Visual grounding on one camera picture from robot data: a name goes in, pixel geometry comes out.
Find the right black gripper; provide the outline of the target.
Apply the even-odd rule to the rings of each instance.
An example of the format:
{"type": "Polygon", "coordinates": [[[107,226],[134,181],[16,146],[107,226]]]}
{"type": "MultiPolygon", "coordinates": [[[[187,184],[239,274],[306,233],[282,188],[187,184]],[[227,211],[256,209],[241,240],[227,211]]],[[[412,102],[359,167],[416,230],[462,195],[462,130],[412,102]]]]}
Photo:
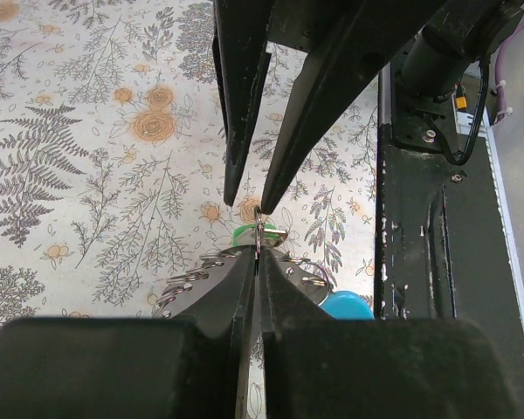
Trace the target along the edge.
{"type": "Polygon", "coordinates": [[[261,210],[271,214],[321,137],[443,5],[215,1],[212,52],[226,135],[224,203],[234,204],[245,170],[271,59],[267,39],[309,52],[293,83],[265,180],[261,210]]]}

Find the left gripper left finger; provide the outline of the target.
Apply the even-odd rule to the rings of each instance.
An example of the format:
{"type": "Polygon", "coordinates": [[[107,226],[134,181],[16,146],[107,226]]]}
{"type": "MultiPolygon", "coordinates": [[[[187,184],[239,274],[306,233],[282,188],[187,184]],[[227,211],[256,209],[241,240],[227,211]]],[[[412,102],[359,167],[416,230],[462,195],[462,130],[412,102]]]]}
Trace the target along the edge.
{"type": "Polygon", "coordinates": [[[0,329],[0,418],[243,418],[255,260],[171,319],[24,318],[0,329]]]}

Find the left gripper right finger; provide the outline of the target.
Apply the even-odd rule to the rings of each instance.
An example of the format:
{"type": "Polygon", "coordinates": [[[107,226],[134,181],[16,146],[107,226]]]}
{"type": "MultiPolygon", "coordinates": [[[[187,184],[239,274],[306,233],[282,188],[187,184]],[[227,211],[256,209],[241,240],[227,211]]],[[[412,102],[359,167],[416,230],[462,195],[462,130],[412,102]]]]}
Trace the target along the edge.
{"type": "Polygon", "coordinates": [[[338,320],[264,251],[259,263],[271,418],[519,418],[491,342],[454,319],[338,320]]]}

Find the blue key tag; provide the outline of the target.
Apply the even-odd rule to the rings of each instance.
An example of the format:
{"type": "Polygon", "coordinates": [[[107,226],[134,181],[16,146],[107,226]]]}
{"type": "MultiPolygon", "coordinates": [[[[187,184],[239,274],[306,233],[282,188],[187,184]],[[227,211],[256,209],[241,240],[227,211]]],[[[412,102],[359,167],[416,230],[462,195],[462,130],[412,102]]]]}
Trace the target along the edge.
{"type": "Polygon", "coordinates": [[[335,319],[373,320],[375,318],[368,303],[351,291],[331,292],[321,303],[320,308],[335,319]]]}

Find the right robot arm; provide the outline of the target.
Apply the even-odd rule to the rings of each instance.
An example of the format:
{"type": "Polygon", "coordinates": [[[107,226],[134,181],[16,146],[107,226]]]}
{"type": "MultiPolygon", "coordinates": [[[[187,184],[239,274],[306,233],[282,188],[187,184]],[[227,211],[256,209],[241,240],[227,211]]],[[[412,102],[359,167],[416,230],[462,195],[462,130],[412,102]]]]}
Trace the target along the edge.
{"type": "Polygon", "coordinates": [[[519,1],[216,1],[213,10],[227,205],[236,199],[259,115],[267,45],[306,53],[265,181],[266,214],[324,133],[404,47],[403,87],[442,99],[471,63],[488,61],[523,15],[519,1]]]}

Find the green tagged key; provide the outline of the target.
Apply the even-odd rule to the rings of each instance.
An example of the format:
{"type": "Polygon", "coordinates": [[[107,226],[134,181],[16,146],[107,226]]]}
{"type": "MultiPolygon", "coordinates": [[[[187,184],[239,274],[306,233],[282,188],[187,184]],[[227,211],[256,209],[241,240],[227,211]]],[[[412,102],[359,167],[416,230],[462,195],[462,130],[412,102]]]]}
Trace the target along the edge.
{"type": "MultiPolygon", "coordinates": [[[[254,245],[256,241],[257,225],[247,224],[234,230],[232,236],[232,245],[254,245]]],[[[281,246],[288,238],[285,230],[279,230],[271,224],[264,226],[264,233],[261,241],[263,247],[277,248],[281,246]]]]}

